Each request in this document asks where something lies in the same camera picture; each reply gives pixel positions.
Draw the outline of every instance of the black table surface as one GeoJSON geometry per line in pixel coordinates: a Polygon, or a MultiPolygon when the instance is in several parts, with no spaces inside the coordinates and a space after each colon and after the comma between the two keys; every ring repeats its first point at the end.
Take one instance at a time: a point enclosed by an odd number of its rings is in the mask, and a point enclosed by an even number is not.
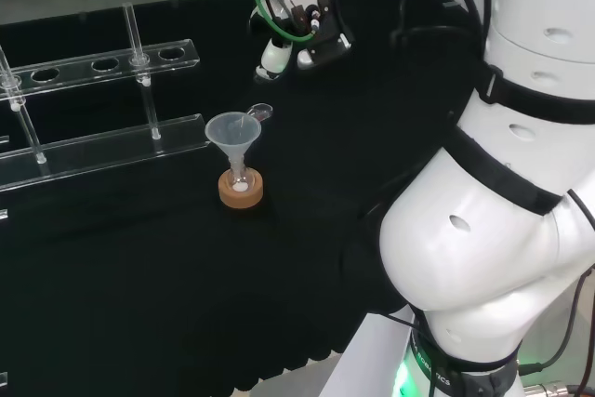
{"type": "MultiPolygon", "coordinates": [[[[408,20],[464,24],[442,1],[409,0],[408,20]]],[[[191,38],[201,56],[153,77],[160,119],[273,106],[246,155],[266,196],[225,208],[227,161],[213,145],[0,196],[0,371],[12,396],[228,396],[343,351],[368,311],[402,307],[377,221],[370,231],[358,213],[440,146],[471,91],[468,44],[428,35],[395,50],[398,0],[341,4],[351,55],[265,86],[253,71],[268,38],[246,34],[253,0],[136,8],[143,43],[191,38]]],[[[0,27],[13,66],[126,39],[120,9],[0,27]]],[[[43,142],[144,120],[134,80],[28,106],[43,142]]],[[[1,133],[23,146],[0,107],[1,133]]]]}

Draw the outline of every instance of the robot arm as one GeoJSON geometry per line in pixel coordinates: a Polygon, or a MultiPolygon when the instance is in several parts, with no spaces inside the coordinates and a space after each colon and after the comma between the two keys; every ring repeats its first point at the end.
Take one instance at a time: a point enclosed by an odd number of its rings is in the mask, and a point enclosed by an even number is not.
{"type": "MultiPolygon", "coordinates": [[[[271,14],[265,0],[260,0],[267,14],[271,14]]],[[[297,55],[299,69],[309,69],[346,53],[351,43],[335,17],[331,0],[269,0],[274,17],[284,31],[314,33],[306,48],[297,55]]],[[[262,20],[258,7],[250,17],[250,23],[262,20]]],[[[256,68],[257,79],[271,81],[287,67],[293,50],[293,42],[271,30],[272,38],[256,68]]]]}
{"type": "MultiPolygon", "coordinates": [[[[595,263],[595,232],[566,195],[576,189],[595,214],[595,3],[496,0],[493,15],[483,66],[492,76],[457,124],[465,137],[436,153],[380,234],[392,283],[424,311],[433,339],[486,377],[595,263]],[[555,203],[527,204],[537,196],[555,203]]],[[[415,380],[427,395],[426,377],[415,380]]],[[[519,379],[506,391],[524,395],[519,379]]]]}

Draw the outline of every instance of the clear acrylic rack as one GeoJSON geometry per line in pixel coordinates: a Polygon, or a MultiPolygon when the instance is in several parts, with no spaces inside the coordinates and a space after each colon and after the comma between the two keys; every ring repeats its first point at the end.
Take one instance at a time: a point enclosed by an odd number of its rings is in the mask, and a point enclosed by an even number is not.
{"type": "MultiPolygon", "coordinates": [[[[131,4],[124,4],[130,48],[11,69],[0,48],[0,101],[7,100],[29,147],[0,153],[0,192],[34,183],[187,152],[205,147],[201,114],[160,122],[152,98],[152,75],[194,67],[192,40],[143,47],[131,4]],[[27,111],[29,97],[47,92],[135,77],[147,124],[42,144],[27,111]]],[[[8,139],[0,141],[0,148],[8,139]]]]}

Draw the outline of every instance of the green light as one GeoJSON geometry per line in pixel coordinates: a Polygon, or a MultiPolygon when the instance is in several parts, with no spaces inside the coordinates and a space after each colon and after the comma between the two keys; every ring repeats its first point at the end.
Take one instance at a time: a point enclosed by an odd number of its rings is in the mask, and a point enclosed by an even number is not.
{"type": "Polygon", "coordinates": [[[392,397],[401,396],[401,388],[409,378],[409,370],[405,363],[401,363],[397,370],[397,377],[394,379],[394,386],[392,387],[392,397]]]}
{"type": "Polygon", "coordinates": [[[403,361],[397,370],[392,387],[392,397],[420,397],[417,384],[407,368],[406,361],[403,361]]]}

